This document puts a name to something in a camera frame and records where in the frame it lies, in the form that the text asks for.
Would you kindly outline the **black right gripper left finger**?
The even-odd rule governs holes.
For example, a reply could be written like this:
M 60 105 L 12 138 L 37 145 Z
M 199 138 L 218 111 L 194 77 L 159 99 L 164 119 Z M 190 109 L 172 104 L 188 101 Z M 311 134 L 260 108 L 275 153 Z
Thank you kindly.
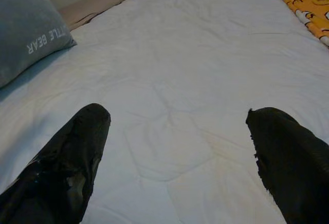
M 80 223 L 110 125 L 102 105 L 80 109 L 1 194 L 1 223 Z

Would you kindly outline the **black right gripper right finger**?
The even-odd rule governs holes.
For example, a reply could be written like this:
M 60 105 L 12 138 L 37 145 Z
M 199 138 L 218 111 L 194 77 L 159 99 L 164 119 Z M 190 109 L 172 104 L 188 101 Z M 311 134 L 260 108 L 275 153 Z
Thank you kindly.
M 248 111 L 258 175 L 286 223 L 328 223 L 328 144 L 288 113 Z

